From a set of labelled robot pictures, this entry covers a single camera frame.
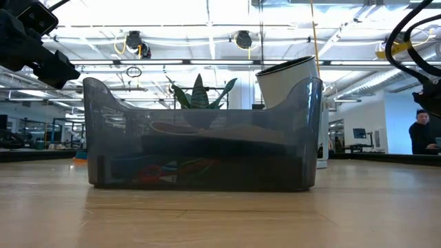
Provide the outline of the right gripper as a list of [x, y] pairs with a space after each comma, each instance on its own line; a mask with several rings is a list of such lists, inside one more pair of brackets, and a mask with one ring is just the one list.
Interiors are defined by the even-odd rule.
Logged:
[[422, 89], [419, 92], [413, 92], [412, 96], [422, 109], [440, 118], [440, 80], [424, 83]]

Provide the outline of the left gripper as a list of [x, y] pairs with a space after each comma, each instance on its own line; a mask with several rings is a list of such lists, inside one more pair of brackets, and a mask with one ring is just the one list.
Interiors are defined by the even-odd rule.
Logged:
[[80, 76], [66, 55], [58, 50], [45, 51], [38, 32], [26, 28], [18, 18], [1, 9], [1, 66], [19, 71], [32, 63], [38, 80], [58, 90]]

